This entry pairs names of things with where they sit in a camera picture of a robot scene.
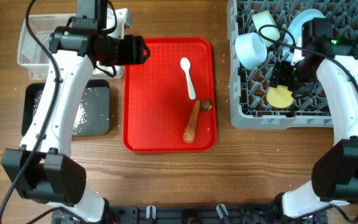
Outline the orange carrot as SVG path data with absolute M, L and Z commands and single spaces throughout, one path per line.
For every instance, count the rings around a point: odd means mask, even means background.
M 188 123 L 183 133 L 183 140 L 186 143 L 191 144 L 195 140 L 196 136 L 196 125 L 198 120 L 198 113 L 200 111 L 200 101 L 195 101 L 194 107 L 191 111 Z

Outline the large light blue plate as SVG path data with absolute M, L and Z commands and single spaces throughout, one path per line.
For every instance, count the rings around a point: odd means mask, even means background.
M 289 28 L 287 28 L 287 31 L 289 31 L 292 34 L 292 36 L 294 37 L 294 39 L 296 41 L 298 41 L 298 39 L 302 35 L 302 25 L 305 22 L 308 22 L 314 18 L 325 18 L 325 16 L 323 15 L 322 12 L 320 12 L 317 9 L 307 9 L 307 10 L 299 13 L 299 15 L 297 15 L 292 20 L 292 22 L 289 25 Z M 284 38 L 283 42 L 286 44 L 289 44 L 289 45 L 293 44 L 291 37 L 287 33 L 285 34 L 285 38 Z M 291 62 L 294 54 L 290 52 L 290 48 L 284 47 L 282 50 L 283 56 L 285 56 L 286 53 L 289 53 L 289 54 L 285 60 L 288 62 Z

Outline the white plastic spoon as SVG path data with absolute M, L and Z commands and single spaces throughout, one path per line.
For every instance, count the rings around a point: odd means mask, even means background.
M 186 57 L 183 57 L 180 60 L 180 66 L 185 73 L 188 96 L 191 100 L 194 100 L 196 98 L 196 92 L 190 77 L 191 63 Z

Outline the mint green bowl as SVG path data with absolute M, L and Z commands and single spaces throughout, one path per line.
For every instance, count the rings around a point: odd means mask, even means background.
M 263 28 L 262 34 L 272 40 L 278 40 L 280 38 L 279 30 L 275 27 L 276 23 L 269 11 L 253 14 L 252 20 L 257 32 L 264 25 L 273 25 L 273 27 Z

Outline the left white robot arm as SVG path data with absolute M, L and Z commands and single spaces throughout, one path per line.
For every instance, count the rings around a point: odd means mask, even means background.
M 117 39 L 103 30 L 59 26 L 45 52 L 50 73 L 33 123 L 19 148 L 2 155 L 9 190 L 80 223 L 112 223 L 109 202 L 87 188 L 85 168 L 71 158 L 73 125 L 97 64 L 143 64 L 150 50 L 138 35 Z

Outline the light blue bowl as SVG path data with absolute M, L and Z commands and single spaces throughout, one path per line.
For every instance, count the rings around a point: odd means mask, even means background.
M 234 46 L 241 65 L 248 70 L 258 67 L 267 58 L 266 45 L 255 32 L 239 35 Z

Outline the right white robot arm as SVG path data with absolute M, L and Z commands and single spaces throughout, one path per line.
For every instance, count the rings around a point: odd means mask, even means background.
M 315 79 L 326 95 L 334 128 L 333 147 L 314 165 L 311 179 L 278 196 L 287 219 L 303 219 L 330 208 L 358 203 L 358 55 L 355 46 L 323 38 L 295 47 L 303 58 L 293 79 Z M 358 222 L 358 214 L 352 222 Z

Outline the yellow plastic cup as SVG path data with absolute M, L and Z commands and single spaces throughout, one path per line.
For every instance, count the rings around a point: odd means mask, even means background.
M 277 87 L 270 87 L 267 91 L 266 99 L 270 105 L 275 108 L 287 108 L 289 107 L 294 98 L 292 97 L 292 91 L 287 86 L 278 85 Z

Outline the pile of white rice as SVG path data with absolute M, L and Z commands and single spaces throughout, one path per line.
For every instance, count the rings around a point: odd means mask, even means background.
M 34 119 L 35 114 L 37 112 L 41 96 L 42 96 L 42 90 L 39 90 L 39 91 L 35 92 L 34 106 L 32 108 L 32 119 Z M 76 117 L 75 117 L 75 122 L 74 122 L 74 125 L 73 125 L 73 135 L 74 136 L 77 136 L 77 135 L 81 134 L 81 132 L 82 132 L 81 125 L 83 125 L 85 123 L 86 123 L 85 106 L 83 105 L 83 100 L 80 100 L 80 104 L 78 106 L 78 110 L 77 110 Z

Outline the brown mushroom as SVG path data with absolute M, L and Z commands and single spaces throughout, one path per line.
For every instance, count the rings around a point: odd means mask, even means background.
M 213 106 L 210 100 L 204 100 L 200 104 L 200 110 L 203 112 L 209 112 L 212 107 Z

